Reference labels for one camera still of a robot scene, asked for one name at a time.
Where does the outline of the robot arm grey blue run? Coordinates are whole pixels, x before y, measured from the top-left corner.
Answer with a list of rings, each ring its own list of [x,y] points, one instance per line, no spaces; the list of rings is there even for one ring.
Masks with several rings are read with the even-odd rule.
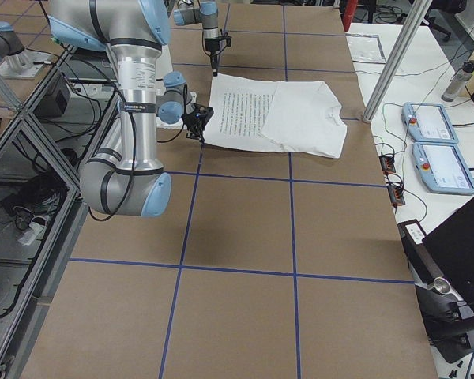
[[[214,77],[218,76],[220,56],[232,45],[232,37],[219,27],[219,10],[215,1],[177,1],[173,11],[177,26],[200,24],[202,50],[209,57]]]
[[[193,101],[183,75],[163,77],[156,90],[156,61],[170,43],[162,1],[53,1],[51,33],[62,43],[107,54],[115,71],[119,118],[83,166],[81,194],[106,216],[160,216],[171,195],[171,176],[156,156],[156,122],[182,121],[202,141],[213,109]]]

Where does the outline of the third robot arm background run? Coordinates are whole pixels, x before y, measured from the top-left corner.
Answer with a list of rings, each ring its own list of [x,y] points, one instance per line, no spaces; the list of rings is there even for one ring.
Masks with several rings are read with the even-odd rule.
[[[0,75],[32,79],[51,62],[51,54],[28,50],[10,23],[0,21]]]

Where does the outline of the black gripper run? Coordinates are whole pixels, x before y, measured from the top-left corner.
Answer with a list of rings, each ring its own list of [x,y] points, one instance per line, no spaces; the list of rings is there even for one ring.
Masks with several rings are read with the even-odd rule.
[[[191,110],[186,111],[182,116],[182,121],[188,130],[187,136],[198,137],[199,142],[204,144],[205,137],[203,136],[203,133],[205,126],[213,115],[214,110],[212,107],[193,103],[191,105]]]
[[[203,46],[205,53],[209,56],[210,65],[214,77],[218,76],[219,72],[219,54],[227,47],[232,45],[232,37],[228,34],[217,36],[216,38],[204,38]]]

